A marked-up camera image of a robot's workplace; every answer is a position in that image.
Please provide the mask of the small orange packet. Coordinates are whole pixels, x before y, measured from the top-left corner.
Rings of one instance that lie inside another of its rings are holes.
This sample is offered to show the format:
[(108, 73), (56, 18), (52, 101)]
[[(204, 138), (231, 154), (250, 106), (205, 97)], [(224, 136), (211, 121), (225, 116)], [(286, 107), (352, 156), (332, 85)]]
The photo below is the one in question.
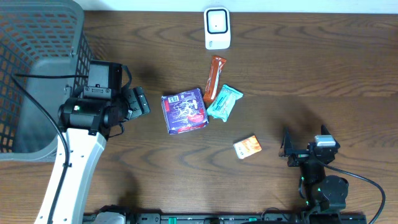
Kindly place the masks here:
[(233, 147), (239, 159), (245, 159), (257, 152), (262, 151), (262, 147), (255, 135), (234, 143)]

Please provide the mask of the green wipes packet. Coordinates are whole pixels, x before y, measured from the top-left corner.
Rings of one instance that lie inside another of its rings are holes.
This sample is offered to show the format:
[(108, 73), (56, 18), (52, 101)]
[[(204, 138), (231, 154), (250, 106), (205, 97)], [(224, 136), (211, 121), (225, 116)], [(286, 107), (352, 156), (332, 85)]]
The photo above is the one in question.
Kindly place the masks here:
[(214, 102), (208, 107), (208, 115), (214, 119), (227, 122), (229, 115), (237, 100), (243, 97), (243, 93), (224, 84)]

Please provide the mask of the purple snack package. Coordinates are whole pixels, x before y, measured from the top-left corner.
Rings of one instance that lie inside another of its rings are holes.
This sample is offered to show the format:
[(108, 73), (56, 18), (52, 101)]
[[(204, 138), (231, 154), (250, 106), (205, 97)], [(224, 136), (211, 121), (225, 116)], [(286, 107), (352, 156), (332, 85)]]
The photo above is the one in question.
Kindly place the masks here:
[(208, 115), (199, 88), (162, 96), (161, 105), (169, 134), (180, 134), (208, 125)]

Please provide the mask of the orange snack bar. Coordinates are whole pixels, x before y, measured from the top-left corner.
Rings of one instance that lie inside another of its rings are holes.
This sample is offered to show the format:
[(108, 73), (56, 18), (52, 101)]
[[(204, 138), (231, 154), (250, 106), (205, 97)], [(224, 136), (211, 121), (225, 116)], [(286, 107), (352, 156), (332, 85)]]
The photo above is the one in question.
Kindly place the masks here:
[(225, 63), (226, 59), (223, 57), (217, 55), (212, 57), (209, 78), (206, 83), (205, 94), (203, 96), (204, 102), (212, 103), (215, 101), (218, 92), (220, 75)]

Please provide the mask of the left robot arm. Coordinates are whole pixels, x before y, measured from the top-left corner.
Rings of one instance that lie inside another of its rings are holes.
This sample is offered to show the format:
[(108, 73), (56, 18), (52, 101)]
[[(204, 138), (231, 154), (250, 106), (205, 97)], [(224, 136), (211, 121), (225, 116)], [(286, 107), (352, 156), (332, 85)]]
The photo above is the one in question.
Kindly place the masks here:
[(88, 82), (58, 110), (58, 147), (36, 223), (81, 223), (91, 180), (111, 128), (149, 113), (143, 89), (122, 83), (120, 63), (92, 60)]

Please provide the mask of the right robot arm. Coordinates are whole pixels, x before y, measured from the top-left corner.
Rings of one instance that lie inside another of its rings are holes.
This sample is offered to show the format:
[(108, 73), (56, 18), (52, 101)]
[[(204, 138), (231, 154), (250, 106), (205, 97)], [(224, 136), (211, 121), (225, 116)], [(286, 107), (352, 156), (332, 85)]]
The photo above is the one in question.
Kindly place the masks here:
[(305, 149), (296, 149), (289, 130), (284, 129), (281, 157), (287, 157), (289, 167), (299, 167), (301, 178), (299, 192), (307, 201), (304, 215), (338, 213), (346, 207), (349, 183), (336, 175), (326, 175), (325, 167), (335, 160), (340, 144), (321, 126), (321, 134), (307, 144)]

